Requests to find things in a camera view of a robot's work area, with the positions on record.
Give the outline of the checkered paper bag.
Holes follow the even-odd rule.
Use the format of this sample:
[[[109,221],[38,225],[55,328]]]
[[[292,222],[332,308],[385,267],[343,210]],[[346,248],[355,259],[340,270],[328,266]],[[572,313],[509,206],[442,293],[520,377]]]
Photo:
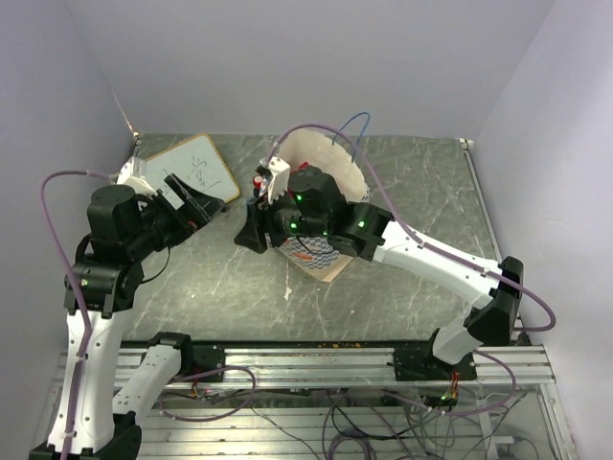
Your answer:
[[[297,215],[288,218],[289,236],[279,251],[306,274],[331,282],[352,260],[329,243],[353,203],[370,200],[370,188],[357,166],[352,146],[338,134],[302,127],[281,141],[275,157],[290,168],[284,203]]]

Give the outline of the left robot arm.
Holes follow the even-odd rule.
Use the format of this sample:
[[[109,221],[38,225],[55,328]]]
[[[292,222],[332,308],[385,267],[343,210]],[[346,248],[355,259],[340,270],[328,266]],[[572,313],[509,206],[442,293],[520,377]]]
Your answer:
[[[65,265],[68,350],[59,408],[32,459],[136,458],[143,415],[170,379],[185,380],[194,371],[190,336],[157,333],[133,377],[114,389],[121,342],[145,280],[144,260],[186,241],[226,206],[173,173],[164,181],[181,199],[179,207],[141,178],[106,185],[91,196],[90,232]]]

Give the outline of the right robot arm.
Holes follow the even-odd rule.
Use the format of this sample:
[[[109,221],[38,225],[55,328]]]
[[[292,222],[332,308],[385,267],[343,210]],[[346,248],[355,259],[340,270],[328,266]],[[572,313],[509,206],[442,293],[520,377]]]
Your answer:
[[[414,373],[439,380],[466,356],[486,346],[507,346],[521,300],[523,265],[471,256],[412,232],[392,212],[341,193],[332,175],[308,165],[259,166],[246,220],[235,244],[258,254],[290,239],[320,238],[330,251],[413,272],[462,297],[467,310],[436,329]]]

